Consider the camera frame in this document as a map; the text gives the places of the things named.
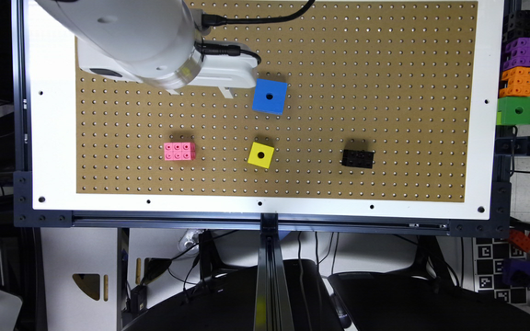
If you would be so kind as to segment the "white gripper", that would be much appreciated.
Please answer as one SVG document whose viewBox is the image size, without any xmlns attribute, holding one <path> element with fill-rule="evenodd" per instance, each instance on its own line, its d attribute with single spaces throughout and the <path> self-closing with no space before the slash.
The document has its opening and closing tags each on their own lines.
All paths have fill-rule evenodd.
<svg viewBox="0 0 530 331">
<path fill-rule="evenodd" d="M 221 94 L 227 99 L 235 97 L 231 88 L 252 88 L 256 85 L 257 60 L 246 54 L 238 57 L 207 55 L 204 57 L 201 70 L 192 80 L 175 85 L 145 81 L 127 72 L 115 60 L 80 39 L 76 40 L 76 54 L 80 69 L 110 80 L 146 83 L 163 89 L 179 89 L 183 86 L 219 87 Z"/>
</svg>

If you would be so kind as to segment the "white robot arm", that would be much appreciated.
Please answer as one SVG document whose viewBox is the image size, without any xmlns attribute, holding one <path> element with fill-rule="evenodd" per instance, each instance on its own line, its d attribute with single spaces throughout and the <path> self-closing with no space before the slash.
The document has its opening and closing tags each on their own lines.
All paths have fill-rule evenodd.
<svg viewBox="0 0 530 331">
<path fill-rule="evenodd" d="M 44 0 L 40 7 L 79 40 L 81 69 L 175 93 L 184 86 L 250 89 L 258 59 L 233 41 L 208 41 L 206 13 L 182 0 Z"/>
</svg>

